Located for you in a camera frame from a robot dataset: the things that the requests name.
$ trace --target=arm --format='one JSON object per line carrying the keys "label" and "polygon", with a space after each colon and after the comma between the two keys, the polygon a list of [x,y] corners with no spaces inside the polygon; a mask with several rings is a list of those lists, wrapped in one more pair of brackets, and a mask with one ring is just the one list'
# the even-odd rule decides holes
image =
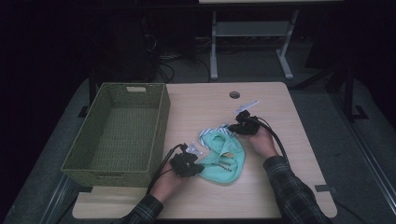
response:
{"label": "arm", "polygon": [[249,137],[249,142],[264,158],[263,167],[273,187],[283,223],[331,223],[318,207],[312,190],[278,155],[271,134],[260,127]]}
{"label": "arm", "polygon": [[163,210],[163,204],[187,181],[187,177],[177,176],[169,162],[166,163],[163,175],[155,182],[151,193],[146,195],[121,223],[153,223]]}

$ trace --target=hand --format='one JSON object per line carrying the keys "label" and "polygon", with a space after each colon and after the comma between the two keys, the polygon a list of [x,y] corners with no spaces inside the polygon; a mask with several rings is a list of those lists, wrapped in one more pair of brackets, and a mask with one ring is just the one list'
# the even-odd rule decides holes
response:
{"label": "hand", "polygon": [[188,177],[180,177],[176,175],[175,171],[171,169],[171,164],[167,162],[162,171],[162,174],[164,172],[166,173],[157,179],[150,193],[161,203],[164,203],[167,199],[169,199],[189,180]]}
{"label": "hand", "polygon": [[260,127],[255,135],[250,135],[248,141],[265,160],[279,155],[274,145],[273,136],[263,127]]}

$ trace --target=wooden table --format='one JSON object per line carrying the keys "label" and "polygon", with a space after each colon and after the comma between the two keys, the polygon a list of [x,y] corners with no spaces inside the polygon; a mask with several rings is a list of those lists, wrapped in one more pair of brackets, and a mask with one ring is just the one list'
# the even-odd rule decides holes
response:
{"label": "wooden table", "polygon": [[[248,111],[270,123],[288,154],[294,173],[315,192],[323,213],[328,217],[336,215],[330,192],[315,191],[316,185],[326,182],[283,83],[168,84],[167,89],[171,108],[164,155],[179,143],[198,143],[198,133],[203,129],[235,123],[233,112],[240,105],[258,100],[259,103]],[[232,99],[231,91],[238,91],[240,98]],[[242,174],[235,182],[219,185],[200,176],[192,177],[178,195],[166,202],[159,218],[280,217],[273,190],[262,168],[263,159],[246,140],[240,141],[246,159]],[[73,216],[122,217],[134,208],[145,192],[146,189],[94,187],[91,193],[79,194]]]}

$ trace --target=plaid shirt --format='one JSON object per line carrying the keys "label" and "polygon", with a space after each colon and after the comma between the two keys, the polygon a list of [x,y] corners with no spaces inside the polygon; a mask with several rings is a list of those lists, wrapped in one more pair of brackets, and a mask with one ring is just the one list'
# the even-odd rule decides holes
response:
{"label": "plaid shirt", "polygon": [[[312,190],[294,175],[283,157],[271,157],[263,167],[274,189],[283,223],[332,223],[320,211]],[[121,223],[153,223],[162,210],[161,202],[146,195]]]}
{"label": "plaid shirt", "polygon": [[332,223],[320,211],[312,190],[294,175],[283,157],[268,158],[263,167],[274,189],[283,223]]}
{"label": "plaid shirt", "polygon": [[163,210],[163,204],[154,196],[146,195],[134,209],[120,221],[121,224],[153,223]]}

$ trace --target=teal cloth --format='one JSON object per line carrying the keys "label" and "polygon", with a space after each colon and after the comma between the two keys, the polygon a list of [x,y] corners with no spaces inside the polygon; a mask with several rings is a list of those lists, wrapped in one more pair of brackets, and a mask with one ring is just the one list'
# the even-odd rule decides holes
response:
{"label": "teal cloth", "polygon": [[198,162],[205,167],[200,173],[201,177],[227,184],[234,182],[241,175],[245,150],[233,135],[214,130],[202,134],[200,142],[210,150],[209,155]]}

